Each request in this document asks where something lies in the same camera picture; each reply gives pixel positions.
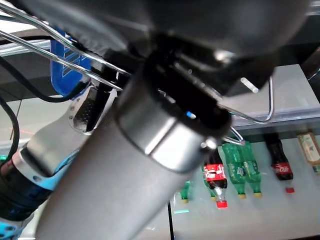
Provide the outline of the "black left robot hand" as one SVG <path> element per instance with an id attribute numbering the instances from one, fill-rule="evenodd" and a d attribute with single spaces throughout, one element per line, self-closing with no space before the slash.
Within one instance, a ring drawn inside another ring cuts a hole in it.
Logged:
<path id="1" fill-rule="evenodd" d="M 241 77 L 261 87 L 272 75 L 275 52 L 302 27 L 309 0 L 14 0 L 12 4 L 73 36 L 91 54 L 110 58 L 133 73 L 144 64 L 153 87 L 163 90 L 199 120 L 189 124 L 222 139 L 231 116 L 199 87 L 187 83 L 175 65 L 191 69 L 221 95 Z"/>

